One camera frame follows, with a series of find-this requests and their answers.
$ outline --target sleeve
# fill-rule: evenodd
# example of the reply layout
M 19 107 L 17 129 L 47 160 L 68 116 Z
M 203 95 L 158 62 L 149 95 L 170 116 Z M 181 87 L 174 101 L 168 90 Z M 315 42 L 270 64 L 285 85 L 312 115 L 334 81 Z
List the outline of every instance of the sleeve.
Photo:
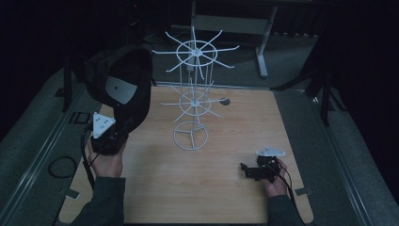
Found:
M 286 195 L 271 197 L 267 201 L 267 226 L 303 226 L 291 200 Z
M 125 178 L 97 177 L 91 201 L 71 225 L 123 225 L 125 182 Z

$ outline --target hand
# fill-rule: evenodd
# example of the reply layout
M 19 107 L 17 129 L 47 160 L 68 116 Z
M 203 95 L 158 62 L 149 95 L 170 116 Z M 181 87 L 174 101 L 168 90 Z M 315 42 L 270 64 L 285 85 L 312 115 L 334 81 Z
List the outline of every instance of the hand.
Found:
M 287 166 L 280 159 L 277 159 L 277 161 L 281 166 L 279 175 L 284 178 Z M 271 184 L 267 179 L 262 179 L 261 182 L 266 190 L 267 197 L 270 198 L 278 195 L 287 195 L 287 185 L 278 176 L 276 176 L 276 180 L 273 184 Z
M 88 140 L 88 162 L 97 176 L 119 178 L 122 174 L 122 154 L 126 147 L 126 142 L 120 151 L 114 155 L 103 155 L 93 152 L 90 139 Z

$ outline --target wooden table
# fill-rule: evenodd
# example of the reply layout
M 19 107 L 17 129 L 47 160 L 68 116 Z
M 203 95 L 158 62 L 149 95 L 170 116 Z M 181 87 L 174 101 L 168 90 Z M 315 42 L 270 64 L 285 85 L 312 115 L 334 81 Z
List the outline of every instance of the wooden table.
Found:
M 209 139 L 197 151 L 185 151 L 173 141 L 182 114 L 180 94 L 170 87 L 153 87 L 146 120 L 130 135 L 123 154 L 126 177 L 125 222 L 128 223 L 264 223 L 267 198 L 260 182 L 245 177 L 240 163 L 256 167 L 256 151 L 266 145 L 285 151 L 293 189 L 303 187 L 284 124 L 272 92 L 253 89 L 212 89 L 210 98 L 229 98 L 229 105 L 213 103 L 219 118 L 201 117 Z M 112 116 L 103 106 L 101 113 Z M 92 192 L 82 164 L 71 189 L 78 200 L 66 199 L 59 214 L 71 222 Z M 305 222 L 313 219 L 306 195 L 295 197 Z

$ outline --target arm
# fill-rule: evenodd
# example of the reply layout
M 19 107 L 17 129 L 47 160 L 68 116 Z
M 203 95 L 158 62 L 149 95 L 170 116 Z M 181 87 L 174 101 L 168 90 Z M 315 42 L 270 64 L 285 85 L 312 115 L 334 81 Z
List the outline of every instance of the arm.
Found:
M 281 171 L 279 175 L 284 178 L 287 166 L 279 160 Z M 266 191 L 267 200 L 267 226 L 303 226 L 303 222 L 287 195 L 287 185 L 277 177 L 271 184 L 263 179 L 262 184 Z
M 88 159 L 96 174 L 93 197 L 71 225 L 123 225 L 123 197 L 125 178 L 122 172 L 122 153 L 126 143 L 115 155 L 97 155 L 88 141 Z

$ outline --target dark background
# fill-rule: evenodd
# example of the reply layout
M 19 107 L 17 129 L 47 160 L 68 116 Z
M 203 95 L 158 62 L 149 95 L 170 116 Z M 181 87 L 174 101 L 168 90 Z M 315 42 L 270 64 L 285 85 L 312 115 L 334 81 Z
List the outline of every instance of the dark background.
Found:
M 172 24 L 190 25 L 189 2 L 1 0 L 0 138 L 43 83 L 63 67 L 65 54 L 73 56 L 74 71 L 80 76 L 83 62 L 95 53 L 141 43 L 148 25 L 161 33 Z M 242 10 L 223 4 L 204 5 L 199 10 L 244 16 L 256 12 L 263 17 L 269 8 L 260 10 L 248 4 Z M 399 170 L 395 158 L 399 151 L 399 7 L 393 1 L 352 4 L 337 9 L 336 4 L 315 7 L 287 1 L 279 8 L 272 31 L 319 37 L 307 63 L 333 72 L 334 87 L 398 201 L 399 187 L 393 175 Z

